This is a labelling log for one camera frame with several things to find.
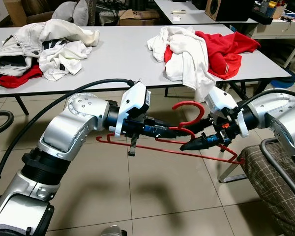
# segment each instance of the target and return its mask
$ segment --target desk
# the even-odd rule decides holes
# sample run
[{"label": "desk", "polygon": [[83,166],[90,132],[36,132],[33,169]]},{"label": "desk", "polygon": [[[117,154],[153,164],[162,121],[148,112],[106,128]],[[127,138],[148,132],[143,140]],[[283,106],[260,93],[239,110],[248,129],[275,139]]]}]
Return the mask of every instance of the desk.
[{"label": "desk", "polygon": [[[282,20],[273,20],[270,25],[257,24],[248,32],[253,39],[295,39],[295,22],[288,23]],[[287,67],[295,55],[295,48],[285,61]]]},{"label": "desk", "polygon": [[[191,1],[187,2],[173,2],[171,0],[154,0],[164,15],[173,25],[198,25],[198,24],[229,24],[229,23],[257,23],[252,19],[248,21],[214,21],[204,10],[198,10]],[[186,10],[185,14],[178,14],[181,18],[180,21],[173,21],[172,10],[183,9]]]},{"label": "desk", "polygon": [[[66,75],[58,81],[45,78],[30,79],[18,88],[0,87],[0,97],[45,95],[66,93],[87,83],[108,79],[125,78],[142,80],[148,88],[168,88],[182,86],[181,81],[170,81],[164,73],[164,63],[158,63],[147,48],[147,40],[158,35],[162,26],[128,26],[128,27],[85,27],[98,29],[100,39],[93,47],[90,56],[82,61],[83,69],[76,74]],[[224,25],[194,25],[195,30],[205,33],[233,33]],[[1,42],[14,33],[17,28],[0,28]],[[236,76],[218,83],[248,81],[268,81],[273,78],[290,77],[290,75],[259,51],[243,53],[241,67]],[[90,87],[89,91],[121,90],[127,88],[124,83],[102,84]]]}]

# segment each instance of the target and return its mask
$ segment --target white jacket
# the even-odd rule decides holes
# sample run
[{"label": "white jacket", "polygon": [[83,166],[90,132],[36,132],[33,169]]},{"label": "white jacket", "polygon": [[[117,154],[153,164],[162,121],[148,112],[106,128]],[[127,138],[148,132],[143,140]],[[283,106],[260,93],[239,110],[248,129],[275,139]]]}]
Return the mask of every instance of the white jacket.
[{"label": "white jacket", "polygon": [[86,46],[96,46],[99,31],[84,30],[59,19],[23,26],[7,38],[0,48],[0,74],[21,76],[31,67],[32,58],[39,58],[42,43],[53,39],[81,40]]},{"label": "white jacket", "polygon": [[195,101],[203,102],[205,96],[215,86],[216,81],[208,73],[207,45],[203,38],[194,34],[192,27],[165,26],[160,34],[149,41],[147,46],[153,50],[158,62],[164,60],[167,46],[173,51],[166,63],[165,71],[169,80],[182,80],[182,84],[195,90]]},{"label": "white jacket", "polygon": [[70,73],[75,75],[82,69],[81,60],[86,59],[92,47],[86,47],[81,41],[58,44],[45,49],[39,57],[39,68],[47,80],[56,81]]}]

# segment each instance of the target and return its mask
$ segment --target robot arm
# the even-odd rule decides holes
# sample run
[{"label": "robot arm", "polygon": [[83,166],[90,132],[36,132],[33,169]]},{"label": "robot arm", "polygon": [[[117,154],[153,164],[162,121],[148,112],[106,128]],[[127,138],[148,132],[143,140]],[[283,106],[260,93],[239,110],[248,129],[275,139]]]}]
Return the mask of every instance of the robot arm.
[{"label": "robot arm", "polygon": [[24,154],[24,167],[0,198],[0,236],[45,235],[54,212],[49,201],[91,131],[110,129],[135,140],[140,134],[176,137],[169,125],[145,115],[149,102],[150,92],[140,82],[125,92],[120,107],[91,93],[72,96],[50,122],[37,148]]},{"label": "robot arm", "polygon": [[219,88],[205,98],[211,114],[203,121],[205,126],[189,127],[198,132],[213,125],[216,134],[202,136],[184,144],[181,150],[200,150],[218,144],[229,145],[238,134],[248,130],[270,128],[290,156],[295,156],[295,97],[275,92],[254,99],[238,113],[234,99]]},{"label": "robot arm", "polygon": [[[90,93],[71,97],[66,109],[48,125],[37,148],[24,154],[24,167],[0,198],[0,236],[45,235],[54,212],[49,201],[91,131],[109,129],[117,136],[131,137],[129,155],[135,155],[140,134],[175,138],[177,133],[169,129],[169,124],[146,116],[149,102],[150,92],[141,83],[125,92],[120,107],[116,102],[104,101]],[[270,127],[283,146],[295,154],[295,97],[268,94],[236,112],[237,104],[232,97],[214,88],[206,102],[212,114],[198,127],[188,128],[196,133],[213,125],[216,134],[203,134],[183,145],[181,150],[228,145],[238,134],[245,137],[248,130]]]}]

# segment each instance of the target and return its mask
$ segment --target pile of clothes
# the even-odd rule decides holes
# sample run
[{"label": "pile of clothes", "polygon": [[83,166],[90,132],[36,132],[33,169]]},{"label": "pile of clothes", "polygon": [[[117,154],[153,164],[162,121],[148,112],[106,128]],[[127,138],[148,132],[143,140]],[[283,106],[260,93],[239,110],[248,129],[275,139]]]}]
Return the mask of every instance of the pile of clothes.
[{"label": "pile of clothes", "polygon": [[195,101],[203,102],[215,86],[212,75],[222,79],[235,76],[240,68],[243,52],[260,47],[255,40],[238,32],[222,36],[194,31],[192,27],[163,27],[160,34],[147,41],[158,62],[165,61],[169,80],[195,91]]},{"label": "pile of clothes", "polygon": [[16,88],[42,75],[52,81],[75,75],[98,40],[99,31],[59,19],[23,26],[0,48],[0,86]]}]

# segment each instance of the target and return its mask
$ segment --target white table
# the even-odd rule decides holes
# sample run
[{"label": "white table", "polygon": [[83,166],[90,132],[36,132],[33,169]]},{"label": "white table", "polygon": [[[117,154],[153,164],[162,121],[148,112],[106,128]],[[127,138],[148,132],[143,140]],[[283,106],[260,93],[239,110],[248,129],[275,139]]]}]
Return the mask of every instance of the white table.
[{"label": "white table", "polygon": [[[247,21],[214,21],[204,10],[198,10],[191,1],[187,2],[173,2],[171,0],[154,0],[164,15],[173,25],[198,25],[198,24],[229,24],[229,23],[257,23],[252,19]],[[180,21],[174,21],[172,10],[183,9],[186,10],[185,14],[178,14]]]},{"label": "white table", "polygon": [[[224,25],[194,25],[195,30],[205,33],[233,33]],[[168,88],[181,86],[181,81],[170,81],[165,77],[164,63],[158,63],[147,48],[147,40],[159,34],[162,26],[128,26],[128,27],[86,27],[100,31],[99,45],[93,48],[90,56],[82,61],[83,69],[76,74],[66,75],[58,81],[45,78],[30,79],[18,88],[0,87],[0,97],[44,95],[66,93],[93,81],[108,78],[139,79],[148,88]],[[1,42],[17,28],[0,28]],[[218,83],[268,81],[271,78],[290,77],[290,74],[268,59],[259,51],[243,53],[241,67],[236,76]],[[121,90],[127,88],[124,83],[101,84],[90,87],[90,91]]]}]

